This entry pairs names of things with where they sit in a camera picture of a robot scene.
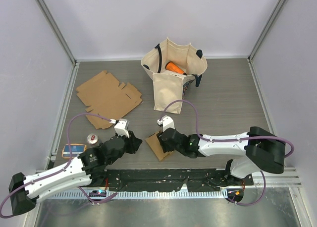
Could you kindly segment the brown cardboard box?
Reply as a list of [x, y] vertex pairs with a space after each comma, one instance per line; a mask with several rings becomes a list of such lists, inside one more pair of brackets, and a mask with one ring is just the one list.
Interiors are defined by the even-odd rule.
[[153, 133], [152, 135], [150, 135], [149, 137], [147, 137], [145, 139], [146, 143], [148, 144], [148, 146], [150, 147], [150, 149], [153, 151], [153, 153], [155, 154], [155, 156], [157, 157], [157, 159], [162, 162], [164, 161], [167, 157], [171, 156], [174, 151], [171, 152], [164, 152], [163, 148], [159, 142], [159, 139], [157, 137], [157, 135], [161, 133], [161, 131], [157, 131], [155, 133]]

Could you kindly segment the cardboard sheet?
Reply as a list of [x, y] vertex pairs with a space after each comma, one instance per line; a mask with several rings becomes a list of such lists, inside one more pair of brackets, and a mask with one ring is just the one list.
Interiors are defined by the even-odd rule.
[[119, 120], [141, 102], [141, 93], [130, 83], [119, 82], [106, 70], [76, 88], [86, 112]]

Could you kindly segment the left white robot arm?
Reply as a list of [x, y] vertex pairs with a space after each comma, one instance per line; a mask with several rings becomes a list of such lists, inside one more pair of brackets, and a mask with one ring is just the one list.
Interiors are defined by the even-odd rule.
[[115, 135], [98, 146], [87, 149], [70, 164], [25, 176], [19, 172], [12, 176], [9, 192], [13, 216], [25, 214], [36, 204], [74, 187], [102, 186], [106, 179], [105, 168], [125, 153], [138, 151], [142, 140], [133, 131], [128, 136]]

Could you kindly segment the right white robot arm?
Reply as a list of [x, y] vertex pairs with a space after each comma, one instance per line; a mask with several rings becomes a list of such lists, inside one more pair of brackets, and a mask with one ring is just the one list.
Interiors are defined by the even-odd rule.
[[223, 173], [225, 182], [230, 185], [258, 171], [284, 172], [286, 141], [257, 126], [252, 126], [248, 132], [227, 136], [187, 136], [167, 128], [157, 137], [164, 152], [177, 151], [191, 159], [234, 155], [236, 158], [227, 162]]

